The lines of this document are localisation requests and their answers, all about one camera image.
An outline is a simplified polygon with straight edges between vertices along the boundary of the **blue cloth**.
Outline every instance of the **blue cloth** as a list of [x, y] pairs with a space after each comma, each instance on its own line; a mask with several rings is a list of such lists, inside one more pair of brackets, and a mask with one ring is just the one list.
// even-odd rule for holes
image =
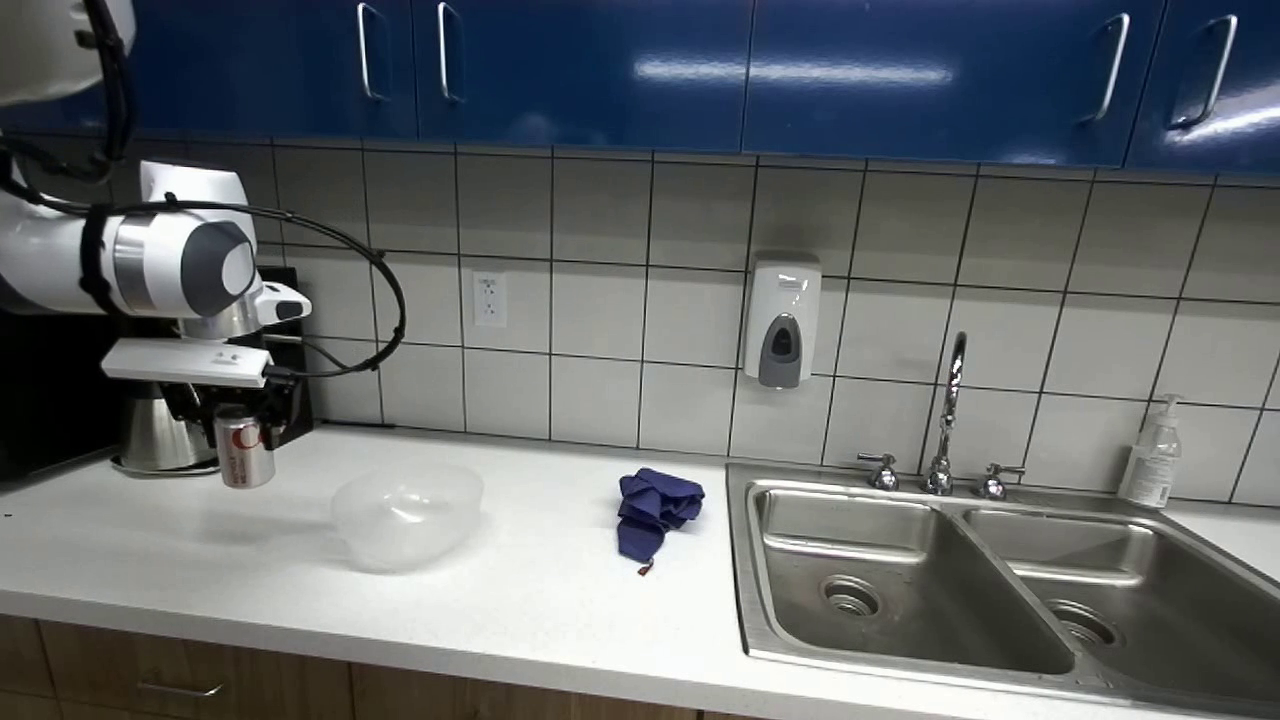
[[685, 528], [705, 512], [705, 488], [668, 475], [655, 466], [639, 466], [638, 475], [620, 478], [624, 503], [618, 523], [618, 551], [654, 562], [654, 557], [664, 546], [672, 528]]

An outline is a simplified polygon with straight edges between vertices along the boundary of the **white tiled wall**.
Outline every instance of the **white tiled wall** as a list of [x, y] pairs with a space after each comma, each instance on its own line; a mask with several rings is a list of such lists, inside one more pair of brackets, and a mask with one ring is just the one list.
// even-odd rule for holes
[[[939, 357], [967, 331], [958, 466], [1111, 493], [1185, 396], [1181, 495], [1280, 503], [1280, 186], [1116, 172], [555, 155], [474, 148], [167, 153], [234, 163], [388, 248], [411, 318], [332, 419], [850, 466], [936, 446]], [[394, 331], [353, 254], [265, 222], [346, 359]], [[737, 376], [756, 250], [824, 268], [816, 379]], [[475, 316], [500, 275], [508, 316]]]

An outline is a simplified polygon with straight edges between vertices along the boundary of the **soap dispenser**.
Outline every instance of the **soap dispenser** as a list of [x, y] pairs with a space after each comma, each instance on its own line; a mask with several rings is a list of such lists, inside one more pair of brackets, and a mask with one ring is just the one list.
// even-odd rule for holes
[[744, 376], [802, 388], [811, 376], [824, 271], [811, 260], [756, 260], [744, 331]]

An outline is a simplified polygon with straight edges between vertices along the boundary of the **stainless steel sink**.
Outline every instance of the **stainless steel sink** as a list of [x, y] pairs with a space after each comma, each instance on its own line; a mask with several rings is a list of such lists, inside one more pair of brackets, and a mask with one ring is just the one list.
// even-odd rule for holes
[[753, 657], [1280, 714], [1280, 589], [1125, 503], [733, 466]]

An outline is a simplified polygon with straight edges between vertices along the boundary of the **kitchen counter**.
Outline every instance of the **kitchen counter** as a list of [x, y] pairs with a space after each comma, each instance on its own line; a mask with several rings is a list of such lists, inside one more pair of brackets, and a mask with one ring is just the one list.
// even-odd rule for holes
[[[612, 530], [618, 478], [639, 462], [708, 488], [650, 575]], [[234, 493], [90, 462], [0, 495], [0, 610], [790, 720], [1158, 714], [744, 657], [719, 462], [320, 427], [275, 466], [270, 488]], [[482, 528], [419, 572], [353, 567], [332, 493], [433, 466], [484, 475]], [[1277, 512], [1173, 515], [1280, 581]]]

